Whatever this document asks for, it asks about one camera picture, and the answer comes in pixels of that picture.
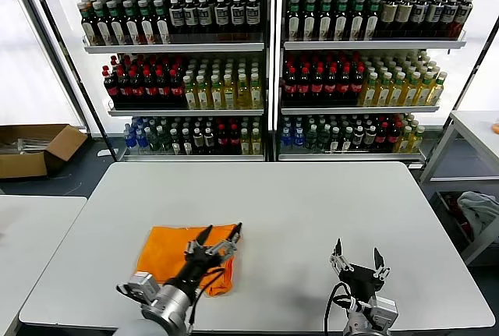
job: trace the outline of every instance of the white wall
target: white wall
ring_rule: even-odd
[[[81,126],[18,0],[0,0],[0,125]]]

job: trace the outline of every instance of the white cloth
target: white cloth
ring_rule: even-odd
[[[473,238],[476,238],[496,217],[499,217],[499,203],[494,196],[464,192],[458,198],[458,205],[468,219],[473,230]]]

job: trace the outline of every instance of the yellow drink bottle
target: yellow drink bottle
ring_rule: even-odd
[[[440,98],[442,92],[444,91],[444,81],[446,77],[447,73],[445,72],[441,72],[440,75],[438,75],[437,82],[435,83],[434,88],[431,90],[430,95],[426,100],[427,106],[435,106],[437,104],[438,99]]]

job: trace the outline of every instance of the white table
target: white table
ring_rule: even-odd
[[[453,111],[452,122],[425,167],[419,182],[421,186],[447,186],[455,189],[473,189],[480,184],[499,184],[499,177],[434,178],[442,158],[460,134],[478,153],[480,159],[499,174],[499,135],[492,131],[492,124],[499,119],[499,111]],[[490,223],[461,256],[466,264],[477,258],[499,236],[499,218]]]
[[[21,307],[86,201],[0,195],[0,335],[13,334]]]
[[[116,284],[153,225],[241,221],[235,287],[204,298],[200,331],[323,330],[338,237],[353,263],[392,273],[395,330],[489,327],[494,315],[408,169],[381,163],[118,163],[94,190],[19,315],[27,324],[112,329],[140,318]],[[333,306],[331,331],[345,311]]]

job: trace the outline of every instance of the black cable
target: black cable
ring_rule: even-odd
[[[213,283],[215,283],[215,282],[216,282],[216,280],[217,280],[218,278],[220,278],[220,276],[222,276],[222,275],[224,274],[225,269],[224,269],[224,268],[217,268],[217,269],[212,270],[212,271],[210,271],[210,272],[208,272],[208,273],[206,273],[206,274],[204,275],[204,276],[206,277],[206,276],[209,276],[209,275],[215,274],[215,273],[217,273],[217,272],[219,272],[220,274],[218,274],[218,275],[217,275],[217,276],[215,276],[213,279],[211,279],[211,280],[210,280],[210,282],[209,282],[208,284],[206,284],[206,285],[203,287],[203,289],[201,289],[201,292],[199,293],[199,295],[197,295],[196,299],[194,300],[193,309],[191,310],[191,312],[190,312],[190,317],[189,317],[189,324],[190,324],[191,326],[193,326],[193,325],[194,325],[194,318],[196,317],[196,306],[197,306],[197,303],[199,302],[199,300],[200,300],[200,298],[201,298],[202,294],[204,293],[204,291],[206,291],[206,289],[207,289],[210,285],[212,285]]]

